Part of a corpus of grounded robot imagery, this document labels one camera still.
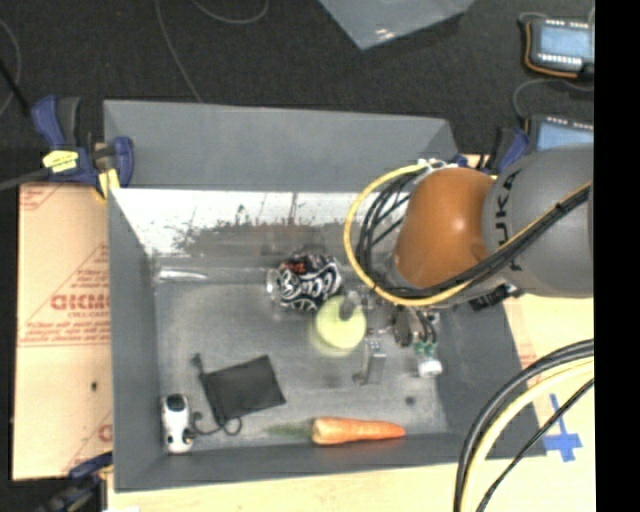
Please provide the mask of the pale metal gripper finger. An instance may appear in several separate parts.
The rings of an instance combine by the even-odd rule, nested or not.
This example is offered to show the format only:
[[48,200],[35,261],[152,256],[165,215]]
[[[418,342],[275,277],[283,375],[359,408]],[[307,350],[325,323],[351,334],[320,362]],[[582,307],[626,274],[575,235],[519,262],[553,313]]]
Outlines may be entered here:
[[357,385],[378,385],[383,380],[387,354],[382,343],[376,339],[365,342],[360,369],[353,375]]
[[346,292],[342,296],[342,302],[339,305],[338,314],[342,321],[350,320],[356,313],[362,313],[361,296],[356,291]]

